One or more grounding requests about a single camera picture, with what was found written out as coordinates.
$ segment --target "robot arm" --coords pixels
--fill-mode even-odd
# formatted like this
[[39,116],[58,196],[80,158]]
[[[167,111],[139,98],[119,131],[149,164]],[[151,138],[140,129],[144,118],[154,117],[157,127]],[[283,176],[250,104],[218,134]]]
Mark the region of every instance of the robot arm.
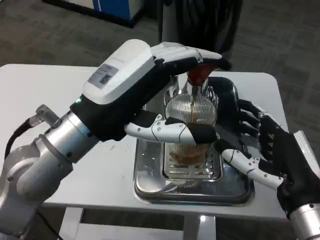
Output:
[[[93,73],[65,116],[60,119],[44,109],[25,121],[8,144],[0,176],[0,232],[20,237],[73,164],[99,141],[119,141],[130,134],[155,142],[212,143],[216,137],[212,126],[187,125],[141,111],[169,83],[170,75],[201,64],[231,67],[214,52],[170,42],[150,47],[129,40]],[[43,121],[50,124],[48,131],[10,153],[14,138]]]

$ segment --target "table leg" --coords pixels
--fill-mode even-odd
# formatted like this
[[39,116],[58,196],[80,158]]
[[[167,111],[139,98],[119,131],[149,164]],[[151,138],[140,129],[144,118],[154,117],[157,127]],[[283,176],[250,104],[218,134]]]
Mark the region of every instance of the table leg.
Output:
[[78,207],[67,207],[63,216],[60,236],[64,240],[75,240],[77,237],[77,232],[79,224],[82,218],[84,209]]
[[216,217],[186,215],[183,225],[183,240],[216,240]]

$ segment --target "cable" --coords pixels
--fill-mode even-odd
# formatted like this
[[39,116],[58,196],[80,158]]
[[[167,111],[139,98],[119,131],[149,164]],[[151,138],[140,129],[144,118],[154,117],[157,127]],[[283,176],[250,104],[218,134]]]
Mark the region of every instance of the cable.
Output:
[[56,230],[54,230],[54,228],[51,226],[51,224],[49,223],[49,221],[45,218],[45,216],[43,216],[40,212],[36,213],[43,221],[43,223],[47,226],[47,228],[59,239],[59,240],[64,240],[59,233],[57,233]]
[[5,147],[4,160],[6,160],[6,158],[10,154],[11,147],[14,144],[15,140],[31,128],[32,126],[30,125],[29,118],[28,118],[13,132],[12,136],[10,137]]

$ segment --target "gray carpet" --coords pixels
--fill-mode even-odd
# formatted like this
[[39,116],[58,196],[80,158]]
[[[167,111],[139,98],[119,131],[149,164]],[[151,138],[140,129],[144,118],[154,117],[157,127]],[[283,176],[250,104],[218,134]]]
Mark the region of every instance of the gray carpet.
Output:
[[[244,0],[231,58],[234,71],[266,72],[276,77],[290,130],[304,130],[318,158],[319,9],[318,0]],[[4,0],[0,4],[0,66],[98,66],[132,38],[157,44],[156,22],[143,18],[129,29],[40,0]],[[44,211],[59,228],[63,209]],[[126,218],[125,213],[117,214],[119,222]],[[35,225],[42,226],[38,220]],[[221,218],[217,230],[218,239],[226,240],[294,239],[290,226],[280,222]],[[39,232],[34,227],[31,233],[30,239],[54,239],[46,229]]]

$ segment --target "silver robot arm segment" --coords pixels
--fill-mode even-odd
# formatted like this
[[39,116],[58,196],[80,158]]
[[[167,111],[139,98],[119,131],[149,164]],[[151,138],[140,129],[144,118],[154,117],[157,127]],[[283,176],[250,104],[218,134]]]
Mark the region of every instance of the silver robot arm segment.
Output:
[[73,113],[5,159],[0,176],[0,232],[20,237],[39,206],[98,143]]

